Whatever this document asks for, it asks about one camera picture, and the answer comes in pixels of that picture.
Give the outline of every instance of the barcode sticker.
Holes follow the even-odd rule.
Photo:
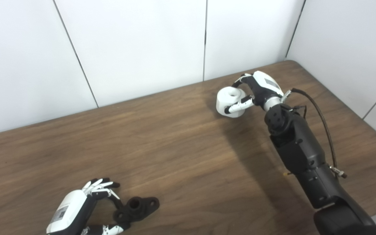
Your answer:
[[[55,214],[54,214],[52,220],[50,221],[50,223],[56,222],[58,220],[61,220],[63,218],[63,216],[65,215],[66,210],[68,209],[68,207],[69,206],[65,206],[65,207],[62,207],[62,208],[58,209],[55,212]]]

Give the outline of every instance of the table surface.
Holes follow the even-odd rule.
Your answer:
[[[246,72],[256,70],[315,99],[349,175],[343,187],[376,214],[376,132],[296,62]],[[219,89],[242,73],[0,133],[0,234],[44,234],[64,196],[101,177],[121,183],[124,203],[161,202],[125,234],[316,234],[301,187],[282,175],[264,111],[231,119],[215,110]],[[307,121],[330,161],[314,107],[298,94],[288,103],[309,105]],[[113,211],[100,201],[88,223],[113,223]]]

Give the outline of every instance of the robotic arm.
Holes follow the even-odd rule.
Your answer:
[[[324,151],[306,120],[295,108],[284,103],[291,92],[307,94],[293,88],[284,95],[275,80],[261,71],[243,74],[232,87],[243,83],[249,86],[253,95],[226,107],[224,113],[228,116],[253,105],[261,106],[267,112],[264,121],[282,162],[297,178],[312,206],[321,208],[314,215],[319,233],[376,234],[371,217],[335,178],[335,175],[345,178],[344,172],[327,164]]]

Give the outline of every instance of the robot finger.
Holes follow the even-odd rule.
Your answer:
[[[97,180],[95,183],[91,184],[87,189],[84,190],[85,195],[88,195],[95,187],[97,187],[102,182],[102,179]]]
[[[237,80],[233,83],[233,85],[231,85],[231,86],[237,88],[240,84],[245,83],[245,81],[244,81],[243,78],[245,78],[245,77],[249,77],[249,76],[252,76],[252,75],[249,74],[249,73],[244,73],[244,74],[242,74],[242,75],[239,77],[239,79],[237,79]]]
[[[102,185],[104,188],[106,189],[111,189],[111,188],[118,188],[120,187],[120,184],[119,183],[116,183],[116,182],[113,182],[113,181],[110,181],[110,182],[107,182],[107,183],[100,183],[100,185]]]
[[[109,177],[102,178],[102,183],[108,183],[108,182],[110,182]]]
[[[123,231],[124,229],[118,225],[87,226],[81,235],[116,235]]]

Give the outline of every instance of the black fingertip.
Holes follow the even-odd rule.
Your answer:
[[[107,178],[103,178],[101,183],[107,183],[107,182],[109,182],[109,178],[108,177]]]
[[[120,183],[113,182],[112,185],[109,186],[109,188],[118,188],[120,187]]]

